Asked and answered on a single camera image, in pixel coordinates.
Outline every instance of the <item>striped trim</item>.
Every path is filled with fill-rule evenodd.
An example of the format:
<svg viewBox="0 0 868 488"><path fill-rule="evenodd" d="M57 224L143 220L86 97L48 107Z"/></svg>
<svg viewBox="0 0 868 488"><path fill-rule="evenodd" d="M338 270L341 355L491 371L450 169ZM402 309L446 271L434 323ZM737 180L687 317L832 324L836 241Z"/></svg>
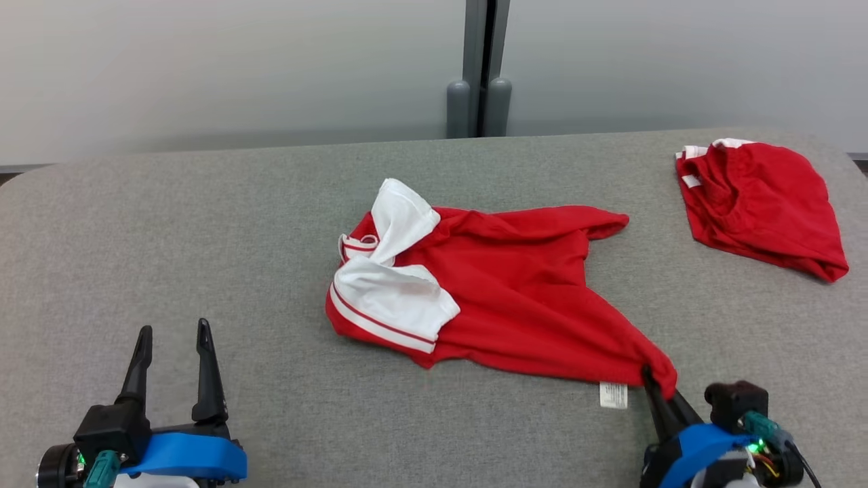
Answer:
<svg viewBox="0 0 868 488"><path fill-rule="evenodd" d="M368 333L372 333L380 339L388 340L389 342L398 344L399 346L409 347L410 349L422 351L423 353L430 354L434 351L434 346L437 344L436 341L423 339L395 327L387 326L383 322L372 319L353 308L352 305L347 303L338 294L338 290L334 287L334 283L332 283L329 288L329 297L332 299L332 304L334 305L335 310L337 310L342 317Z"/></svg>

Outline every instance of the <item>gray table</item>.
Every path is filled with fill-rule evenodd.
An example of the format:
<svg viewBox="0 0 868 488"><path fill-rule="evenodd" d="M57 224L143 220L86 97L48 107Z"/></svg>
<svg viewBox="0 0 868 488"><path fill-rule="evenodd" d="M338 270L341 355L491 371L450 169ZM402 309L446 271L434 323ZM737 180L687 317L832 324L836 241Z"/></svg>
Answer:
<svg viewBox="0 0 868 488"><path fill-rule="evenodd" d="M673 153L722 136L813 162L844 279L691 239ZM148 416L187 421L204 316L250 457L244 486L636 486L654 440L641 390L627 411L602 409L597 385L466 361L425 371L335 335L335 242L387 176L434 205L629 214L592 244L588 283L671 356L687 399L707 415L706 385L750 379L826 488L868 485L868 183L821 141L755 129L131 155L19 176L0 188L3 485L29 486L44 450L115 397L144 324Z"/></svg>

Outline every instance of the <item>red garment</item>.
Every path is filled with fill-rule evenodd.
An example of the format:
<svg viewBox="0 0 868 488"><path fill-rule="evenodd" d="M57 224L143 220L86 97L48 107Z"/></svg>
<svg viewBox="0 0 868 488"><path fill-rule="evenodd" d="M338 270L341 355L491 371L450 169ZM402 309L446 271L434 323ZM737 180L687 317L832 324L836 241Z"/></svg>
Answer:
<svg viewBox="0 0 868 488"><path fill-rule="evenodd" d="M823 179L802 155L719 139L676 155L694 238L834 282L850 269Z"/></svg>
<svg viewBox="0 0 868 488"><path fill-rule="evenodd" d="M455 208L431 212L440 216L439 222L391 265L427 269L457 304L451 310L451 300L446 300L435 312L455 312L450 314L454 318L435 332L416 333L413 324L383 319L391 310L371 303L377 301L366 291L376 280L369 278L372 274L346 279L363 290L354 304L336 289L336 275L325 305L336 332L406 353L426 368L463 358L515 373L642 386L641 367L649 364L664 394L674 394L677 373L669 358L585 284L589 239L619 232L628 223L625 214L578 206L502 214ZM378 241L385 244L388 236L378 232L375 220L368 213L343 237L345 260L365 260L346 253L370 251ZM437 293L419 296L438 300ZM392 308L401 307L405 300L392 303ZM365 330L359 320L373 325L366 322ZM407 337L404 345L395 342Z"/></svg>

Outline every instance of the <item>folded red cloth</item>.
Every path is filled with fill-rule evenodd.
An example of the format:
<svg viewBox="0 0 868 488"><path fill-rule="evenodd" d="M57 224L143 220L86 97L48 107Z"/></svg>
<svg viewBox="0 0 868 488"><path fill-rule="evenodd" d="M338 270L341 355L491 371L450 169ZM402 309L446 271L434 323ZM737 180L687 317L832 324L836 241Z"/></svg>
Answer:
<svg viewBox="0 0 868 488"><path fill-rule="evenodd" d="M830 283L849 271L825 182L804 156L719 139L685 146L675 158L697 241Z"/></svg>

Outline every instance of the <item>blue robot part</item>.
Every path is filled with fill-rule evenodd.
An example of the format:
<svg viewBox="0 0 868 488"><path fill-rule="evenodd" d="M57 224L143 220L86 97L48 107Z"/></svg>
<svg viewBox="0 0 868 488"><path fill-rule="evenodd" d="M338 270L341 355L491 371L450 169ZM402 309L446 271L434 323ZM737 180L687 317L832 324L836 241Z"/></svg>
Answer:
<svg viewBox="0 0 868 488"><path fill-rule="evenodd" d="M145 457L121 473L186 476L215 480L247 478L247 454L222 437L166 432L154 434Z"/></svg>
<svg viewBox="0 0 868 488"><path fill-rule="evenodd" d="M680 488L726 452L759 441L757 436L733 435L714 424L689 425L670 440L680 444L681 457L669 466L660 488Z"/></svg>

